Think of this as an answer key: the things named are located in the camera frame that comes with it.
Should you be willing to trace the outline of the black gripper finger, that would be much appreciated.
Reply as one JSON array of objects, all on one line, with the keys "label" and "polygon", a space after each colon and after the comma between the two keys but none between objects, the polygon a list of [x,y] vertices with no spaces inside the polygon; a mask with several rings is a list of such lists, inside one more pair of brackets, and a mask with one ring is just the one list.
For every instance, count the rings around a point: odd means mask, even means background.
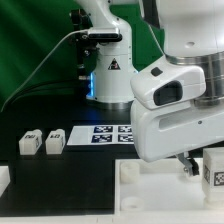
[{"label": "black gripper finger", "polygon": [[184,172],[189,176],[198,176],[200,174],[198,163],[188,152],[177,154],[176,157],[184,165]]}]

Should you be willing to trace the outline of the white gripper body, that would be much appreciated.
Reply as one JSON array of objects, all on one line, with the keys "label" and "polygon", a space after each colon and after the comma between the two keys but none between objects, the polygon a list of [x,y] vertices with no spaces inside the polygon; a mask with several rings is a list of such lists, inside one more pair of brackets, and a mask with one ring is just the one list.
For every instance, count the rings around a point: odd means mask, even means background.
[{"label": "white gripper body", "polygon": [[224,100],[200,105],[203,69],[161,57],[131,80],[131,126],[138,156],[152,162],[224,140]]}]

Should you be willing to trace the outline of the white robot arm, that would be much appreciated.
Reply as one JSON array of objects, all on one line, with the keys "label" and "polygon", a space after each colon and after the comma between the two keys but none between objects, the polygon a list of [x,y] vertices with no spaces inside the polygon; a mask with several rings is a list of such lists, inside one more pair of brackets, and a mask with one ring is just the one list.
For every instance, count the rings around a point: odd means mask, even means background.
[{"label": "white robot arm", "polygon": [[[224,0],[76,0],[99,46],[89,99],[112,106],[130,102],[134,145],[153,162],[177,157],[191,175],[191,150],[224,140]],[[131,29],[110,11],[138,3],[143,19],[163,30],[164,53],[136,72]]]}]

